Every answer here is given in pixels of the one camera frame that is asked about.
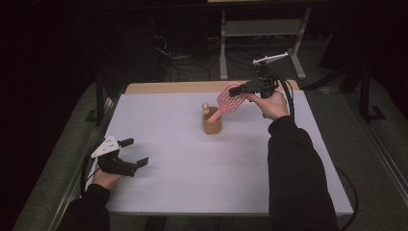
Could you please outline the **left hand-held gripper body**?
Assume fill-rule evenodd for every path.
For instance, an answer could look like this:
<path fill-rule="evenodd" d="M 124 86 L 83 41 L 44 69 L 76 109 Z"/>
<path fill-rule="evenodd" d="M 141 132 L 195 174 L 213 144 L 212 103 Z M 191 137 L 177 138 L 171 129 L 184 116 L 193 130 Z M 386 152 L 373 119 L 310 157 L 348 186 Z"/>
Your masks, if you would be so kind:
<path fill-rule="evenodd" d="M 137 165 L 125 162 L 118 157 L 120 146 L 114 136 L 105 138 L 91 153 L 92 159 L 96 159 L 101 170 L 110 174 L 134 176 Z"/>

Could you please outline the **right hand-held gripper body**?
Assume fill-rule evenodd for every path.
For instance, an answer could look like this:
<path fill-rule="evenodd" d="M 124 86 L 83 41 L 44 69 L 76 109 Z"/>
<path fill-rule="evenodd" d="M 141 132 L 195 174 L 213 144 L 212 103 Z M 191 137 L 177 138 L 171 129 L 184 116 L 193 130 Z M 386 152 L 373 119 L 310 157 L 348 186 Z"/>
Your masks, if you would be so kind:
<path fill-rule="evenodd" d="M 264 56 L 261 59 L 254 60 L 252 63 L 257 68 L 258 80 L 261 85 L 259 93 L 262 98 L 269 98 L 273 92 L 281 87 L 286 95 L 289 95 L 289 89 L 285 80 L 273 69 L 268 67 L 268 64 L 278 61 L 289 56 L 288 52 L 283 54 Z"/>

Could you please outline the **pink hairbrush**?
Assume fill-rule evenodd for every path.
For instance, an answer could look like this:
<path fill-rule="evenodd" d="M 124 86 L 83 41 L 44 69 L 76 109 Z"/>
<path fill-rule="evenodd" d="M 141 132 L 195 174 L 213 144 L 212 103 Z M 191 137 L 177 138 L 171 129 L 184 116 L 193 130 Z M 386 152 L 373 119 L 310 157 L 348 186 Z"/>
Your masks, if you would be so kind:
<path fill-rule="evenodd" d="M 234 82 L 226 86 L 226 88 L 218 95 L 218 109 L 208 118 L 208 122 L 214 123 L 221 118 L 223 114 L 234 113 L 245 100 L 241 93 L 241 83 Z"/>

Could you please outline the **brown cup with small figure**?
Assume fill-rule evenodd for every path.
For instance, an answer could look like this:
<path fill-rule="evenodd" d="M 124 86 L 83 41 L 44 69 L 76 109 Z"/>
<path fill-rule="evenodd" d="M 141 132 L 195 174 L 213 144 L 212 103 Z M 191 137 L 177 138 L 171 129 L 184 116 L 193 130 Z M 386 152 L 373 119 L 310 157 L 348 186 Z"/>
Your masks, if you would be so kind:
<path fill-rule="evenodd" d="M 207 135 L 218 134 L 222 129 L 221 117 L 215 121 L 210 118 L 217 112 L 217 107 L 211 106 L 208 102 L 202 104 L 202 127 Z"/>

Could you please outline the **person's left hand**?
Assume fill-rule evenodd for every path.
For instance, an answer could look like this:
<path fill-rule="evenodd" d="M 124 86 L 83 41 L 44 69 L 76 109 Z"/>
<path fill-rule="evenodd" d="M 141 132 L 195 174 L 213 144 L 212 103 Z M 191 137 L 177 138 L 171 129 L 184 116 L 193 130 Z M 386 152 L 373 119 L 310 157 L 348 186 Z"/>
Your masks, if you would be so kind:
<path fill-rule="evenodd" d="M 98 168 L 93 175 L 92 183 L 99 185 L 107 190 L 111 190 L 115 186 L 115 184 L 122 178 L 123 175 L 110 174 Z"/>

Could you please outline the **person's right hand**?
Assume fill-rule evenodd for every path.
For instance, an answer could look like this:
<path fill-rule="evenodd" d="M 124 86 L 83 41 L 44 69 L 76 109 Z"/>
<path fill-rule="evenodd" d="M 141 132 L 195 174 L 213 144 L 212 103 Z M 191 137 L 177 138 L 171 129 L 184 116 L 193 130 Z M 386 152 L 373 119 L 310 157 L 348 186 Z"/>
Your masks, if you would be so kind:
<path fill-rule="evenodd" d="M 269 98 L 261 98 L 252 93 L 246 93 L 244 96 L 260 108 L 264 118 L 275 120 L 289 115 L 287 101 L 280 91 L 275 91 Z"/>

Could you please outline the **black metal stand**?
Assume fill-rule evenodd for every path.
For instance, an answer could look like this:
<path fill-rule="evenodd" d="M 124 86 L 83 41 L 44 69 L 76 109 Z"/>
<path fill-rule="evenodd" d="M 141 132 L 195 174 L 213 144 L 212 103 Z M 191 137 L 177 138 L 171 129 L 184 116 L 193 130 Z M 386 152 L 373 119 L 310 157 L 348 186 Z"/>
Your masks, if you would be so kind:
<path fill-rule="evenodd" d="M 366 123 L 371 124 L 373 120 L 385 119 L 379 107 L 370 104 L 370 74 L 366 65 L 362 67 L 359 104 L 360 115 Z"/>
<path fill-rule="evenodd" d="M 86 122 L 93 122 L 96 126 L 101 125 L 108 111 L 110 100 L 102 81 L 98 79 L 95 82 L 95 108 L 88 112 Z"/>

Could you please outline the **grey metal desk frame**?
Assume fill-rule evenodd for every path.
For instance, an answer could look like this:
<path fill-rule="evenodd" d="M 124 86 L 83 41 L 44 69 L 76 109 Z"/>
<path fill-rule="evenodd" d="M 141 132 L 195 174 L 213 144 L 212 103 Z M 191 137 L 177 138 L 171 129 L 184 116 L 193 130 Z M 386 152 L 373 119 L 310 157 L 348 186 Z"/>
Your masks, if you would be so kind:
<path fill-rule="evenodd" d="M 271 61 L 289 56 L 293 68 L 299 79 L 305 79 L 306 74 L 297 57 L 300 44 L 302 42 L 311 7 L 304 10 L 300 18 L 293 19 L 266 19 L 266 20 L 233 20 L 226 19 L 226 12 L 221 12 L 220 22 L 220 54 L 219 54 L 219 74 L 221 80 L 228 79 L 225 39 L 232 37 L 258 37 L 258 36 L 295 36 L 294 44 L 284 54 L 275 55 Z"/>

